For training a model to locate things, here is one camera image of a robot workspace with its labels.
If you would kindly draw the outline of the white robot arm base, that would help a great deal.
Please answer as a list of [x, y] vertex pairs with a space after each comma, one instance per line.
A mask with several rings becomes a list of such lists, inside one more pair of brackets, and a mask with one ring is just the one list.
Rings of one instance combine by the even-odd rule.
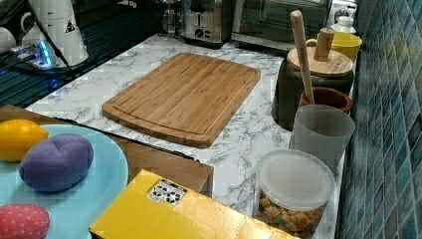
[[25, 0], [21, 17], [25, 35], [15, 56], [31, 68], [48, 74], [85, 70], [95, 56], [84, 43], [75, 17], [73, 0]]

